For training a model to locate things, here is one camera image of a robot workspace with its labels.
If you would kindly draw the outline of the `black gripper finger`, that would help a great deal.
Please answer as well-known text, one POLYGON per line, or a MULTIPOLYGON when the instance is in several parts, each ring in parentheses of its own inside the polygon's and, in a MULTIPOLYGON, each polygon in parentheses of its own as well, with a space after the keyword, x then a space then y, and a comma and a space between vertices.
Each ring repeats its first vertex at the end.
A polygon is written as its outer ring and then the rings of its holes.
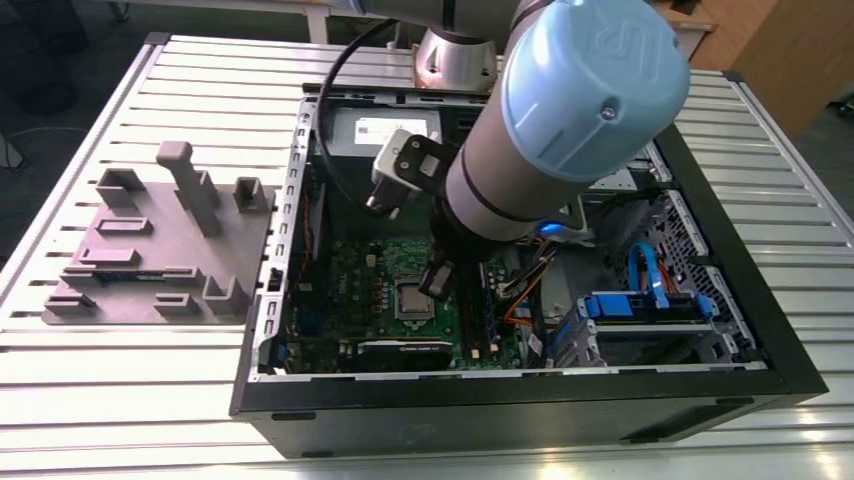
POLYGON ((455 266, 451 262, 429 263, 419 283, 419 292, 437 301, 451 295, 455 266))

